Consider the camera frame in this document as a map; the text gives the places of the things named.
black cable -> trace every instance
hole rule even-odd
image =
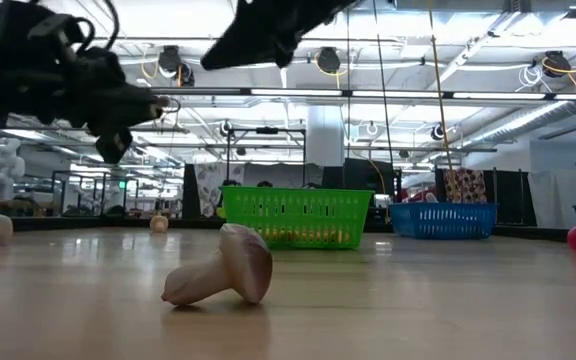
[[[88,30],[88,36],[86,36],[84,41],[81,43],[81,46],[79,47],[79,49],[77,49],[77,55],[81,55],[81,53],[86,51],[88,46],[90,46],[90,44],[92,44],[92,41],[95,40],[95,35],[96,35],[95,25],[92,23],[92,21],[90,21],[86,18],[83,18],[83,17],[76,17],[75,22],[85,23],[86,25],[88,25],[88,29],[89,29]]]
[[[177,107],[175,108],[175,110],[165,110],[164,114],[174,114],[174,113],[178,113],[179,111],[181,111],[181,102],[179,102],[179,100],[173,98],[173,97],[168,97],[168,100],[170,100],[170,102],[173,102],[177,105]]]
[[[117,14],[117,9],[115,9],[115,5],[113,5],[111,0],[104,0],[104,3],[108,7],[108,10],[110,10],[110,15],[112,16],[112,34],[110,34],[110,38],[106,44],[106,50],[110,50],[112,46],[115,45],[117,35],[119,35],[119,14]]]
[[[379,51],[379,70],[381,71],[381,90],[384,93],[384,112],[386,114],[386,136],[388,137],[388,153],[390,154],[390,168],[391,173],[394,172],[392,170],[393,164],[395,161],[392,157],[392,144],[390,143],[390,124],[388,124],[388,99],[386,98],[386,78],[384,76],[384,58],[381,54],[381,38],[379,36],[379,22],[377,20],[377,0],[372,0],[373,4],[373,14],[375,15],[375,26],[377,28],[377,50]]]
[[[347,130],[347,134],[348,134],[348,148],[347,148],[347,154],[346,154],[346,158],[350,159],[350,94],[352,93],[350,90],[350,10],[346,10],[346,63],[347,63],[347,68],[346,68],[346,82],[347,87],[348,87],[348,113],[347,113],[347,118],[348,118],[348,130]],[[344,160],[344,165],[343,165],[343,176],[342,176],[342,180],[341,180],[342,186],[345,189],[346,188],[346,161]]]

metal frame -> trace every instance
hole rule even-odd
[[[237,143],[239,142],[239,140],[243,139],[244,136],[248,135],[248,133],[250,133],[251,129],[238,129],[238,128],[229,128],[227,129],[228,131],[228,135],[226,136],[228,138],[227,142],[226,142],[226,180],[230,180],[230,152],[232,150],[233,145],[237,145]],[[286,133],[290,139],[292,139],[295,143],[297,143],[297,145],[299,146],[298,149],[303,149],[303,164],[302,164],[302,168],[301,168],[301,178],[302,178],[302,186],[306,186],[306,130],[305,129],[281,129],[281,128],[274,128],[274,127],[258,127],[255,130],[255,133],[257,134],[269,134],[270,132],[272,132],[272,134],[278,134],[280,132]],[[234,143],[232,142],[232,137],[235,136],[235,133],[237,132],[241,132],[241,136],[239,136],[239,138],[235,139]],[[303,146],[299,143],[299,141],[297,141],[297,139],[295,139],[291,134],[293,133],[298,133],[301,134],[303,136],[304,139],[304,144]]]

ceiling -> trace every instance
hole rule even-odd
[[[156,72],[154,61],[164,45],[178,45],[182,59],[194,71],[196,87],[385,88],[406,91],[431,91],[437,87],[428,13],[419,2],[400,1],[400,8],[394,9],[385,0],[377,1],[377,23],[369,1],[350,12],[349,22],[345,14],[340,14],[332,24],[320,26],[307,35],[296,51],[294,63],[283,75],[274,64],[213,72],[201,68],[199,60],[212,45],[212,39],[219,37],[233,19],[236,8],[233,1],[114,2],[120,16],[121,31],[113,50],[120,56],[128,81],[139,86],[176,85]],[[42,3],[56,12],[90,19],[96,26],[95,43],[103,44],[112,29],[108,11],[101,0],[44,0]],[[533,12],[524,14],[503,12],[503,7],[496,3],[504,2],[440,2],[441,7],[434,17],[442,90],[576,92],[567,76],[556,79],[541,77],[528,69],[533,59],[541,60],[550,50],[562,51],[573,70],[576,69],[576,16],[572,16],[573,10],[576,11],[576,1],[534,1]],[[324,74],[313,63],[322,46],[337,48],[343,75]],[[224,159],[224,150],[217,146],[225,142],[219,135],[219,126],[224,121],[251,129],[261,126],[299,129],[306,127],[308,108],[314,106],[312,100],[290,96],[281,97],[280,101],[227,96],[184,96],[178,100],[184,104],[184,109],[178,114],[142,124],[135,130],[137,145],[157,149],[147,153],[155,158],[155,162]],[[353,97],[340,98],[327,105],[339,108],[340,120],[344,123],[350,121],[347,144],[387,146],[388,133],[385,130],[388,123],[393,146],[439,146],[430,136],[432,128],[441,120],[436,99],[398,101],[385,108],[383,99],[365,101]],[[450,139],[458,145],[459,141],[484,127],[493,126],[518,109],[539,105],[521,101],[447,101],[444,116],[447,127],[451,129]],[[98,160],[92,146],[95,139],[84,131],[71,131],[67,123],[60,122],[60,130],[53,126],[39,131],[39,135],[35,135],[39,123],[34,119],[14,117],[9,125],[20,129],[29,126],[31,130],[21,133],[23,135],[8,133],[7,136],[24,137],[29,144],[50,142],[59,149],[68,150],[60,150],[64,156],[93,162]],[[172,131],[179,128],[187,129],[189,133]],[[239,161],[299,162],[302,158],[300,149],[280,147],[294,147],[300,140],[300,135],[292,139],[285,134],[253,135],[239,142],[250,146],[247,154],[233,155],[233,158]],[[90,146],[77,145],[80,142]],[[215,146],[201,149],[204,145]],[[276,148],[255,150],[256,145]],[[389,153],[383,150],[357,150],[352,156],[368,154],[373,159],[390,161]],[[427,155],[428,151],[412,152],[414,161],[427,159]],[[124,159],[125,163],[132,164],[143,161],[144,156],[139,154],[130,154]]]

white panel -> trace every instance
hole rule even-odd
[[[306,160],[319,166],[344,164],[344,129],[336,106],[313,106],[308,110]]]

vertical pole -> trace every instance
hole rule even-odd
[[[126,197],[128,195],[128,178],[124,178],[124,213],[126,210]]]
[[[104,173],[104,178],[101,183],[101,211],[99,215],[101,216],[104,212],[104,203],[106,202],[106,173]]]
[[[493,204],[499,209],[499,204],[497,204],[497,168],[492,168],[492,187],[493,187]],[[499,221],[499,211],[495,211],[495,224]]]
[[[521,225],[524,224],[525,203],[524,203],[524,173],[519,169],[519,188],[521,189]]]
[[[397,181],[397,196],[395,197],[395,199],[397,200],[398,203],[403,202],[403,189],[401,188],[401,171],[397,170],[395,172],[395,179]]]
[[[230,135],[232,133],[232,129],[228,129],[228,145],[226,146],[226,180],[230,180]]]
[[[80,176],[79,177],[79,190],[82,190],[81,185],[83,184],[83,182],[84,182],[84,178]],[[80,206],[81,206],[81,193],[77,192],[77,207],[80,207]]]
[[[304,160],[304,167],[301,170],[302,171],[302,178],[303,178],[303,185],[302,186],[306,186],[306,130],[301,130],[301,133],[303,134],[304,137],[304,156],[303,156],[303,160]]]

